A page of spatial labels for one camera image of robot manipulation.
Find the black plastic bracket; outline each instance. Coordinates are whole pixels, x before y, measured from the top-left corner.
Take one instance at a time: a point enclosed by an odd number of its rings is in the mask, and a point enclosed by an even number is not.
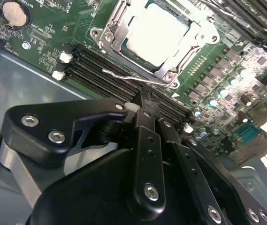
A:
[[[160,136],[155,133],[154,116],[145,109],[136,113],[133,136],[135,161],[128,206],[142,220],[151,221],[164,211],[166,196]]]
[[[37,126],[25,126],[21,122],[25,115],[35,116]],[[89,131],[97,122],[123,120],[126,115],[123,103],[113,98],[15,106],[5,114],[1,136],[10,148],[43,167],[54,168],[63,164],[75,145],[77,130]],[[60,131],[65,140],[52,142],[48,138],[51,131]]]

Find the screw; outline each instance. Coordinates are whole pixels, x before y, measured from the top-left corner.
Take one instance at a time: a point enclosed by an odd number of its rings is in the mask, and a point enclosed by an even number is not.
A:
[[[164,123],[168,128],[171,127],[171,124],[170,124],[168,121],[164,121],[163,123]]]
[[[190,143],[194,146],[197,146],[197,142],[194,139],[190,139]]]
[[[260,216],[267,222],[267,215],[263,211],[259,211]]]
[[[209,205],[207,208],[207,212],[210,218],[213,219],[214,222],[216,222],[217,224],[220,224],[222,222],[221,215],[213,206]]]
[[[48,138],[50,141],[56,144],[61,144],[66,140],[66,137],[64,136],[64,134],[57,130],[51,131],[48,134]]]
[[[171,72],[167,73],[165,79],[167,82],[172,81],[174,79],[174,74]]]
[[[93,30],[92,35],[96,38],[98,36],[98,32],[96,30]]]
[[[31,49],[31,45],[27,41],[24,41],[22,43],[22,47],[23,47],[23,49],[26,49],[26,50]]]
[[[115,107],[116,107],[117,109],[119,109],[119,110],[123,110],[123,109],[124,109],[124,107],[121,106],[121,105],[119,105],[119,104],[115,104]]]
[[[105,40],[108,42],[112,42],[114,39],[114,35],[112,33],[105,33]]]
[[[150,117],[151,117],[151,114],[150,114],[150,113],[148,113],[148,112],[144,112],[144,115],[145,115],[146,117],[148,117],[148,118],[150,118]]]
[[[155,202],[159,198],[157,189],[150,184],[145,185],[144,193],[147,196],[147,198],[149,198],[151,201]]]
[[[259,223],[259,217],[255,214],[255,212],[253,212],[251,209],[248,209],[248,214],[253,221]]]
[[[35,127],[37,124],[39,124],[39,120],[35,116],[25,115],[21,118],[22,124],[24,124],[26,127]]]

